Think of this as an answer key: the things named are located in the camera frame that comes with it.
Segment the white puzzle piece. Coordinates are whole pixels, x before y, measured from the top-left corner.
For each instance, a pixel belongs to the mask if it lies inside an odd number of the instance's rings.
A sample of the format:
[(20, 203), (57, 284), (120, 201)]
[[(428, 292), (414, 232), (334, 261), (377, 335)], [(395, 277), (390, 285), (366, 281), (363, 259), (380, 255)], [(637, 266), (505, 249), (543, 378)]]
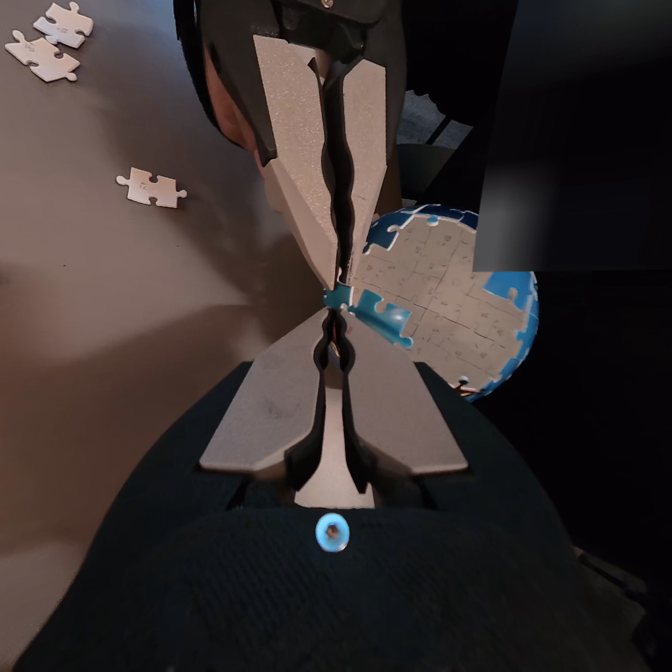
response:
[(12, 31), (12, 37), (14, 41), (5, 44), (5, 50), (28, 66), (39, 79), (46, 83), (62, 79), (77, 81), (75, 70), (80, 62), (76, 58), (61, 52), (45, 38), (28, 41), (16, 29)]
[(186, 198), (188, 192), (184, 189), (177, 189), (176, 180), (162, 175), (155, 179), (147, 171), (132, 167), (129, 177), (118, 175), (115, 182), (127, 188), (126, 198), (132, 202), (144, 205), (151, 205), (165, 208), (176, 208), (178, 200)]
[(33, 22), (32, 27), (52, 45), (61, 44), (77, 49), (91, 35), (94, 21), (80, 13), (78, 3), (70, 1), (67, 8), (52, 3), (44, 15)]

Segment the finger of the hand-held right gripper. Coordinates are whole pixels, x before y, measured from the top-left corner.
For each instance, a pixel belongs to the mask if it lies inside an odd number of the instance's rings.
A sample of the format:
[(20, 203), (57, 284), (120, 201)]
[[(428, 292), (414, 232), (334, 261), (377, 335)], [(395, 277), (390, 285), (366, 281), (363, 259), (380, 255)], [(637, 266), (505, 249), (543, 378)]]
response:
[(387, 169), (386, 75), (379, 64), (358, 62), (343, 78), (347, 149), (344, 219), (339, 229), (340, 282), (350, 285)]
[(267, 200), (289, 225), (317, 278), (332, 290), (338, 244), (323, 172), (321, 87), (333, 59), (281, 38), (253, 41), (277, 153), (264, 168)]

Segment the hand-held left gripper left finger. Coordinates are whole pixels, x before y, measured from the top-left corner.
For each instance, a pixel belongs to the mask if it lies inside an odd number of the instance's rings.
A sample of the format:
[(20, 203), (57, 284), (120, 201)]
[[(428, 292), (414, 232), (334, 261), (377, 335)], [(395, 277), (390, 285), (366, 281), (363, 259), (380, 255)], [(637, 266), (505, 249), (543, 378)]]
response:
[(322, 454), (328, 308), (258, 355), (199, 464), (204, 470), (285, 481), (299, 491)]

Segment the blue puzzle piece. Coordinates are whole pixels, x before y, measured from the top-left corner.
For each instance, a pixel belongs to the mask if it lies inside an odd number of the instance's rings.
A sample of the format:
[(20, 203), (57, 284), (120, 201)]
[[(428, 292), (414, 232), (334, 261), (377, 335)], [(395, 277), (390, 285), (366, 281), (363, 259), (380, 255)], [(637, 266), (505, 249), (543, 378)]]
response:
[(324, 289), (324, 306), (330, 310), (345, 310), (355, 315), (356, 309), (353, 307), (353, 296), (354, 290), (352, 286), (337, 282), (333, 290)]

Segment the person's right hand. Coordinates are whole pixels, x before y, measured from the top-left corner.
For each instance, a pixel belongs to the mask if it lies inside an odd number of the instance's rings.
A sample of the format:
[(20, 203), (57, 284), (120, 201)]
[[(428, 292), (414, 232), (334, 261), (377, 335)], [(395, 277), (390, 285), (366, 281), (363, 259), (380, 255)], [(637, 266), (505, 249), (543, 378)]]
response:
[(259, 158), (253, 129), (225, 89), (205, 44), (203, 44), (203, 59), (206, 87), (218, 130), (236, 146), (253, 155), (257, 168), (264, 178), (264, 168)]

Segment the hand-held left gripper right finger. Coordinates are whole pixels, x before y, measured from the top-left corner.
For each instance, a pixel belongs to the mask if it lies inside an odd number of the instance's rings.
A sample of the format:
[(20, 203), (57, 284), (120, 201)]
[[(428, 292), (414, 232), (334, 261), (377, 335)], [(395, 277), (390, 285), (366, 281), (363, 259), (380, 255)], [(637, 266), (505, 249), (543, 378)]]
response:
[(463, 472), (468, 461), (415, 364), (347, 310), (336, 312), (349, 473), (360, 493)]

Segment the blue and white puzzle ball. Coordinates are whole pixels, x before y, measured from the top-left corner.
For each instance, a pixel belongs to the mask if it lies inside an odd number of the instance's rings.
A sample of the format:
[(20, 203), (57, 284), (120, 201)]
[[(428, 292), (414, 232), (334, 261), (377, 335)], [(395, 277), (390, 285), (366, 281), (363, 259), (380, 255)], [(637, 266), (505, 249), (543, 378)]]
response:
[(507, 381), (539, 324), (533, 272), (476, 272), (478, 214), (436, 204), (403, 208), (371, 224), (352, 280), (382, 323), (388, 304), (406, 318), (399, 345), (468, 400)]

